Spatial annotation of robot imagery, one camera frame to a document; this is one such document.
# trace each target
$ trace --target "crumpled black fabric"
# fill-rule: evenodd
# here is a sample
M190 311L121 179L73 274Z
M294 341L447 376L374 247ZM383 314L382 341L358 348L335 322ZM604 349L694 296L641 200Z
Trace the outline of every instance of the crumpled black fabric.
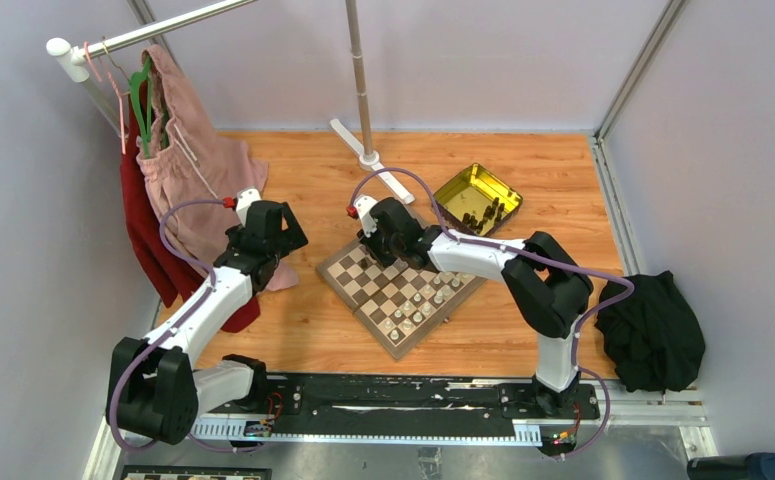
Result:
M605 336L605 353L626 390L681 391L699 376L705 338L699 320L667 270L658 276L626 277L634 293L602 309L596 327ZM608 282L600 301L625 287Z

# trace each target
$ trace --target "gray wall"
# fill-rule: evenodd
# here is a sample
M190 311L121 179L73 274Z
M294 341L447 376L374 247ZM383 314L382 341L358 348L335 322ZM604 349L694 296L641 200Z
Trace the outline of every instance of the gray wall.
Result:
M648 270L702 323L718 447L775 450L775 2L690 2L609 146Z
M592 129L665 3L359 0L373 124ZM343 0L262 0L167 37L217 126L357 125Z
M0 2L0 478L80 478L110 350L151 321L116 137L45 52L135 26L124 2Z

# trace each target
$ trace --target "wooden table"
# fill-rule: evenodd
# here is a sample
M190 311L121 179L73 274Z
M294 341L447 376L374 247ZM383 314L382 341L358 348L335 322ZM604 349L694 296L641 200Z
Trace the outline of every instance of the wooden table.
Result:
M466 303L399 361L385 352L317 275L323 259L354 238L360 228L345 206L363 178L346 146L333 133L231 132L251 146L254 158L269 162L263 197L290 203L310 244L287 262L301 283L260 297L261 316L246 330L220 332L205 349L200 367L237 353L259 358L270 370L531 376L537 341L508 289L485 282ZM496 238L551 233L582 266L621 274L622 268L605 205L582 135L378 133L374 144L384 162L420 175L436 190L461 169L478 162L520 192L525 202ZM416 196L413 207L434 221L430 203L410 178L400 180ZM374 179L363 190L388 195ZM594 280L595 302L604 286ZM164 311L168 317L173 309ZM602 351L602 336L588 321L579 361L613 377Z

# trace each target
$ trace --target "dark red cloth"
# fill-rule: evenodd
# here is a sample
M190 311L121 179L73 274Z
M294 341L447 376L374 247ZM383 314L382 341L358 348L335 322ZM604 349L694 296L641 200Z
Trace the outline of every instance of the dark red cloth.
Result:
M178 295L187 299L204 281L187 262L173 255L160 240L160 222L151 209L146 194L145 178L137 165L137 137L140 127L133 112L129 111L128 138L125 155L119 165L122 177L122 205L125 208L125 221L128 227L128 238L134 249L134 255L146 276L154 285L163 304L171 306ZM226 332L236 333L249 326L260 315L257 297L231 315L222 326Z

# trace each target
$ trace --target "wooden chessboard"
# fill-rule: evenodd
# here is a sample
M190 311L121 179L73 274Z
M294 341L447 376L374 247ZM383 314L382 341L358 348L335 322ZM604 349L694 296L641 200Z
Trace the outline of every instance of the wooden chessboard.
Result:
M357 240L316 270L396 360L484 283L467 274L416 270L401 260L382 268Z

